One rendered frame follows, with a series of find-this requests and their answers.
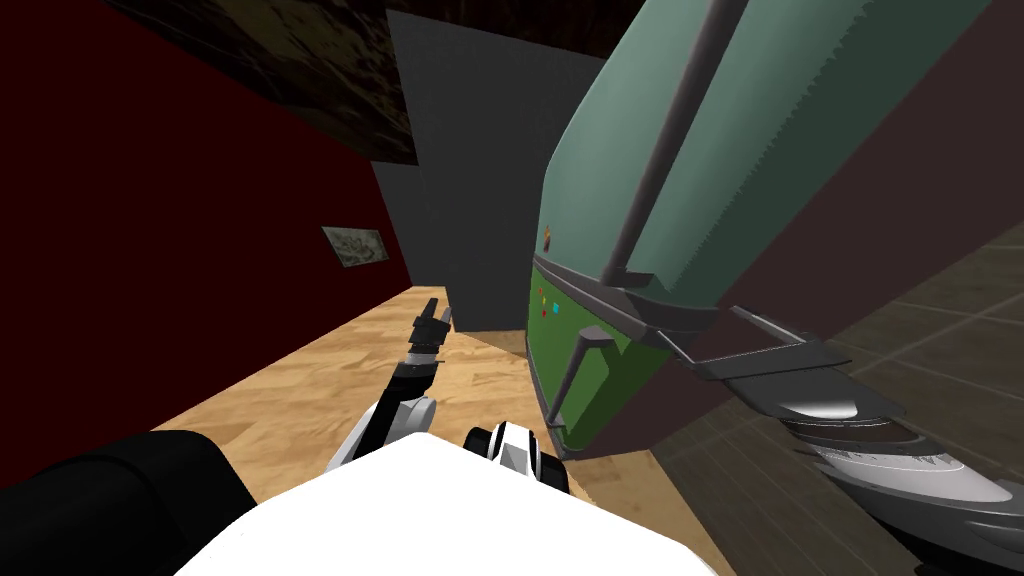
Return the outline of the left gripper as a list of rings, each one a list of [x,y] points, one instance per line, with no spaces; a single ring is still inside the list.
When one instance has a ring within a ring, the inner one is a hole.
[[[451,307],[445,307],[439,318],[435,317],[439,300],[430,298],[422,314],[413,322],[409,338],[410,349],[407,363],[411,365],[433,364],[440,346],[451,330]]]

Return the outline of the green refrigerator door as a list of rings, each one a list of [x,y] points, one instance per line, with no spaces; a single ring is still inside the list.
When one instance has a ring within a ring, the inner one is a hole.
[[[585,460],[648,449],[657,440],[639,404],[669,359],[667,349],[631,339],[580,304],[540,265],[532,265],[526,345],[541,414],[548,415],[569,369],[579,334],[590,327],[609,344],[585,351],[549,434],[557,451]]]

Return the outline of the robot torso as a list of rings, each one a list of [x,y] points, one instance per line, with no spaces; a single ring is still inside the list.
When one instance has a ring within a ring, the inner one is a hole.
[[[717,576],[686,546],[415,433],[257,505],[176,576]]]

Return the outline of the teal refrigerator door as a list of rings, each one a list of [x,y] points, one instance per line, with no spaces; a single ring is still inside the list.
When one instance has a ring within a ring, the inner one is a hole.
[[[711,307],[994,0],[748,0],[628,266]],[[645,0],[546,169],[536,252],[598,279],[712,0]]]

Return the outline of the green refrigerator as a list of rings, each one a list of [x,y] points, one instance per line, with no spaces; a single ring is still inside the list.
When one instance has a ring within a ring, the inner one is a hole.
[[[631,339],[668,351],[638,395],[656,444],[727,394],[687,371],[680,349],[712,360],[773,344],[732,307],[829,338],[1024,217],[1011,137],[1022,105],[1024,0],[994,0],[715,305],[656,302],[550,269],[536,249],[534,265]]]

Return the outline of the small grey wall picture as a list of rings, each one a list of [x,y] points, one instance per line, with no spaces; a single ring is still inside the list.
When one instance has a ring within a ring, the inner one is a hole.
[[[380,232],[376,229],[322,227],[328,243],[343,268],[356,268],[389,259]]]

